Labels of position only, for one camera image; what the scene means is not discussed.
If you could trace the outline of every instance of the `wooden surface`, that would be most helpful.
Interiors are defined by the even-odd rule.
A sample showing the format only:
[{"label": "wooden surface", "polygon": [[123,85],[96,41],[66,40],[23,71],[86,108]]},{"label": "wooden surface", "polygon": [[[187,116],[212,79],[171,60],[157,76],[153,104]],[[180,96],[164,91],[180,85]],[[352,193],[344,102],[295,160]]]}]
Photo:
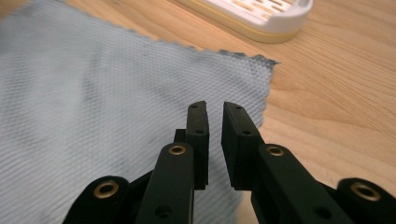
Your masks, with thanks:
[{"label": "wooden surface", "polygon": [[[1,0],[0,18],[20,2]],[[298,36],[279,45],[251,41],[174,0],[67,2],[153,39],[282,62],[263,113],[265,141],[289,148],[332,187],[356,176],[396,195],[395,1],[315,0]],[[244,196],[238,219],[255,223]]]}]

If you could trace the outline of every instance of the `screw hole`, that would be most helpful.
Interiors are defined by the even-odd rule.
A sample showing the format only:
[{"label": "screw hole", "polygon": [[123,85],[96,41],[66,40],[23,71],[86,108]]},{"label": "screw hole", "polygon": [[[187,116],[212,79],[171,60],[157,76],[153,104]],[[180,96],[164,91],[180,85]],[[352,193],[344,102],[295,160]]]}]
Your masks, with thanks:
[{"label": "screw hole", "polygon": [[169,153],[178,156],[178,155],[185,153],[186,150],[187,149],[182,146],[175,146],[175,147],[169,148]]},{"label": "screw hole", "polygon": [[159,217],[160,219],[168,218],[172,215],[172,207],[167,204],[159,205],[155,209],[155,216]]},{"label": "screw hole", "polygon": [[99,184],[93,191],[93,195],[98,199],[105,199],[113,196],[119,190],[119,184],[113,180],[107,180]]},{"label": "screw hole", "polygon": [[100,189],[99,189],[99,192],[101,192],[102,194],[104,194],[104,193],[109,193],[111,190],[113,190],[114,189],[114,186],[112,186],[112,185],[105,185],[105,186],[102,186]]},{"label": "screw hole", "polygon": [[268,147],[267,151],[273,156],[283,156],[283,154],[285,154],[285,152],[279,147]]},{"label": "screw hole", "polygon": [[369,186],[362,184],[360,182],[356,182],[350,186],[352,191],[356,193],[358,196],[363,199],[376,202],[381,199],[381,195],[375,190],[370,188]]},{"label": "screw hole", "polygon": [[324,218],[324,219],[331,219],[332,218],[332,213],[329,211],[329,209],[325,207],[314,207],[313,208],[314,213],[317,214],[319,217]]}]

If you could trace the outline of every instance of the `gray cloth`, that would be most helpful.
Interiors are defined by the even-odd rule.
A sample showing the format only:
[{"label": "gray cloth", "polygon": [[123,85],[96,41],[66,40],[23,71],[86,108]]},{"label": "gray cloth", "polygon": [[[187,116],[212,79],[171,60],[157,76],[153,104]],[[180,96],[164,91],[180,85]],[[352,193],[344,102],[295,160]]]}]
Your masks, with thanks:
[{"label": "gray cloth", "polygon": [[0,24],[0,223],[61,223],[98,177],[153,169],[205,100],[209,186],[194,223],[233,223],[220,146],[224,101],[257,125],[274,61],[152,41],[59,1],[33,1]]}]

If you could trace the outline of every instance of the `brass screw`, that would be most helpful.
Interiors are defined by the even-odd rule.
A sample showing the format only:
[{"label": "brass screw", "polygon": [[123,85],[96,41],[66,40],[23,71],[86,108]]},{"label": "brass screw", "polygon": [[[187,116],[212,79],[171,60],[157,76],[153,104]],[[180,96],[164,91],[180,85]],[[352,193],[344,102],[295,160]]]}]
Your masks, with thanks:
[{"label": "brass screw", "polygon": [[282,148],[279,147],[270,146],[266,150],[268,151],[268,153],[270,153],[273,156],[283,156],[285,154]]},{"label": "brass screw", "polygon": [[365,200],[376,202],[381,199],[381,195],[375,189],[372,189],[361,182],[354,183],[350,188],[354,193]]},{"label": "brass screw", "polygon": [[187,149],[183,146],[174,146],[169,148],[169,153],[176,156],[184,154],[186,151]]},{"label": "brass screw", "polygon": [[93,191],[93,195],[98,199],[105,199],[113,196],[119,190],[119,184],[113,180],[102,182]]}]

